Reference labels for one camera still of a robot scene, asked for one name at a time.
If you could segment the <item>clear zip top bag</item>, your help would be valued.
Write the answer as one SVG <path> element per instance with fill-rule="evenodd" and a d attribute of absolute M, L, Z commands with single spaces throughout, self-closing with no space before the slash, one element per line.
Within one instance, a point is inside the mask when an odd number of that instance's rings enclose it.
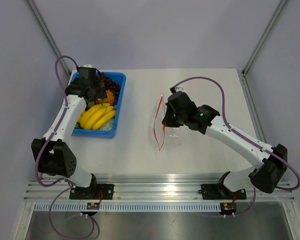
<path fill-rule="evenodd" d="M 149 117 L 149 143 L 155 153 L 163 150 L 173 151 L 182 145 L 180 128 L 167 127 L 162 121 L 167 113 L 165 96 L 162 93 L 152 102 L 152 109 Z"/>

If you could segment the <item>large yellow banana bunch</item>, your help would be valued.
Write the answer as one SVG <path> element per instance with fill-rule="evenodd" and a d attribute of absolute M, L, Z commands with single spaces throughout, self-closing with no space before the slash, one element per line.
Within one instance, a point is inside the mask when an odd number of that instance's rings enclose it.
<path fill-rule="evenodd" d="M 107 121 L 114 118 L 116 110 L 109 103 L 97 104 L 82 112 L 77 120 L 78 127 L 84 130 L 99 130 Z"/>

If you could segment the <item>red bell pepper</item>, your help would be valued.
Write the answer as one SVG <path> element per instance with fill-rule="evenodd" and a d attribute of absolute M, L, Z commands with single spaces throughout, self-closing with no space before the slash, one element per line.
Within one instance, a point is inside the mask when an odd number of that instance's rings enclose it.
<path fill-rule="evenodd" d="M 107 98 L 103 98 L 103 99 L 98 99 L 95 101 L 95 104 L 98 105 L 98 104 L 108 104 L 109 103 L 109 100 Z"/>

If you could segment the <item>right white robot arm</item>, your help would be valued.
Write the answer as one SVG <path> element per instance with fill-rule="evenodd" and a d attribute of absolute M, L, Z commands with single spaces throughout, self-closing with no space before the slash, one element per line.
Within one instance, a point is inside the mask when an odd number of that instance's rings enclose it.
<path fill-rule="evenodd" d="M 162 123 L 169 128 L 187 126 L 192 131 L 214 138 L 245 158 L 250 168 L 228 171 L 217 182 L 217 193 L 229 198 L 234 192 L 245 188 L 257 188 L 271 194 L 283 174 L 286 165 L 273 156 L 287 160 L 288 150 L 281 144 L 273 147 L 236 128 L 228 128 L 223 116 L 209 105 L 197 107 L 183 91 L 168 97 L 167 109 Z"/>

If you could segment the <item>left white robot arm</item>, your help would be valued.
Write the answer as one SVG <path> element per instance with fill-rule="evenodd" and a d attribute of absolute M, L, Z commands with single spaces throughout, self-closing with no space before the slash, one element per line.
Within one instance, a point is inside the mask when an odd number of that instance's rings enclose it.
<path fill-rule="evenodd" d="M 96 76 L 102 74 L 90 65 L 77 67 L 78 77 L 63 88 L 64 99 L 53 124 L 45 135 L 31 143 L 35 159 L 35 178 L 43 187 L 51 187 L 65 180 L 80 188 L 87 199 L 98 194 L 98 186 L 92 183 L 93 175 L 77 164 L 77 158 L 69 147 L 70 137 L 77 120 L 87 105 L 100 98 Z"/>

